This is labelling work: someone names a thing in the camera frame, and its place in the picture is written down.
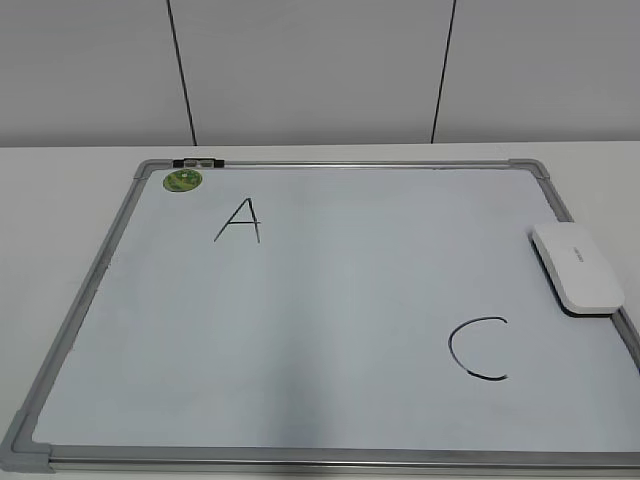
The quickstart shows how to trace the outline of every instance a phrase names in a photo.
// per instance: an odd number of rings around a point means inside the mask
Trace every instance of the table surface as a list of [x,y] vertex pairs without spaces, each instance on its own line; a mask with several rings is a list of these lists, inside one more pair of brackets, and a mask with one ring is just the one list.
[[[148,158],[495,160],[536,158],[618,274],[640,326],[640,142],[0,149],[0,431],[6,431],[131,184]],[[114,474],[80,474],[114,478]],[[135,474],[135,478],[146,474]],[[193,474],[172,474],[173,478]],[[133,478],[134,474],[116,474]],[[0,472],[0,478],[25,478]],[[80,478],[59,473],[57,479]]]

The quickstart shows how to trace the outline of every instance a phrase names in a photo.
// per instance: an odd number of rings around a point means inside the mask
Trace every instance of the whiteboard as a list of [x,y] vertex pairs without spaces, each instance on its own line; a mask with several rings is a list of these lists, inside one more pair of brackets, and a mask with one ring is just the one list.
[[[626,452],[640,381],[559,308],[524,170],[154,171],[33,434],[56,445]],[[251,198],[253,223],[231,224]],[[245,203],[234,221],[252,222]],[[460,361],[503,381],[469,375]]]

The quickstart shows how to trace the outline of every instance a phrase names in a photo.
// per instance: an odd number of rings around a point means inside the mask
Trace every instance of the green magnet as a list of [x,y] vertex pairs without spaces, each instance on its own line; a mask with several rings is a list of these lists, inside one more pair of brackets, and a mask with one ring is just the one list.
[[170,192],[188,192],[202,183],[202,175],[195,170],[184,168],[164,177],[162,185]]

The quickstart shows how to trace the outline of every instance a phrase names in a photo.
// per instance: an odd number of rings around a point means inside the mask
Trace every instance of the white eraser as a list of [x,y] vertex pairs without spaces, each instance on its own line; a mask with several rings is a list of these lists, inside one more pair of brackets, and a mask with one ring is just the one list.
[[582,225],[535,225],[532,240],[567,310],[580,315],[603,315],[622,306],[624,292],[613,268]]

